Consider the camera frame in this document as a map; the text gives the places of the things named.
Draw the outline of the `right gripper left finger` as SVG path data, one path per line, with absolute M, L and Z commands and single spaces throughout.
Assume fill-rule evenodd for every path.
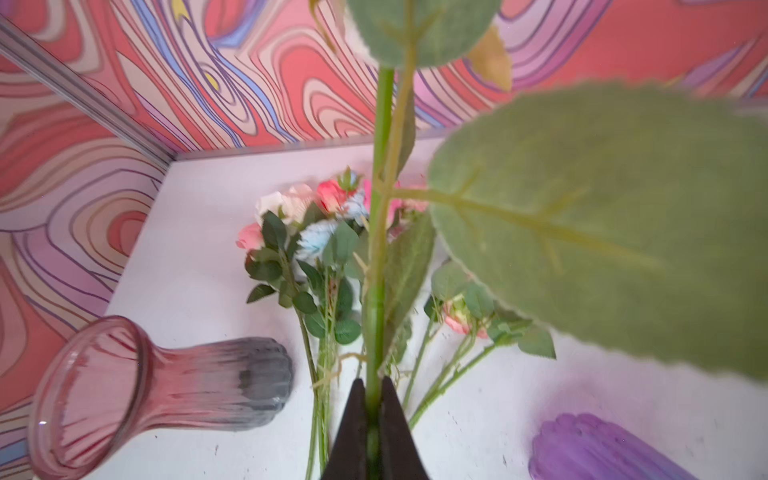
M 358 378 L 350 389 L 322 480 L 367 478 L 367 428 L 365 386 L 363 380 Z

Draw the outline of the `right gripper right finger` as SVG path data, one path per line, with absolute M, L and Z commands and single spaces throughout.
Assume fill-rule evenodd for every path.
M 381 383 L 378 431 L 382 479 L 429 479 L 390 377 Z

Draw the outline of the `blue white rose stem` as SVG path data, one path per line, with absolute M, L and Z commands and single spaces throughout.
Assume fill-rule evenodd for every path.
M 352 226 L 322 220 L 298 234 L 293 263 L 303 276 L 296 282 L 293 308 L 298 315 L 310 374 L 312 413 L 305 477 L 324 468 L 331 451 L 333 384 L 339 380 L 344 356 L 339 348 L 361 336 L 354 311 L 354 292 L 345 268 L 358 241 Z

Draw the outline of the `hot pink rose stem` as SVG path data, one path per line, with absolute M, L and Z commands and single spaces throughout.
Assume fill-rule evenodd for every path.
M 489 57 L 496 1 L 342 1 L 379 69 L 363 265 L 367 479 L 381 478 L 386 326 L 405 302 L 393 200 L 500 306 L 578 340 L 709 373 L 767 377 L 767 124 L 727 98 L 579 82 L 517 96 L 452 133 L 422 189 L 398 186 L 418 71 Z

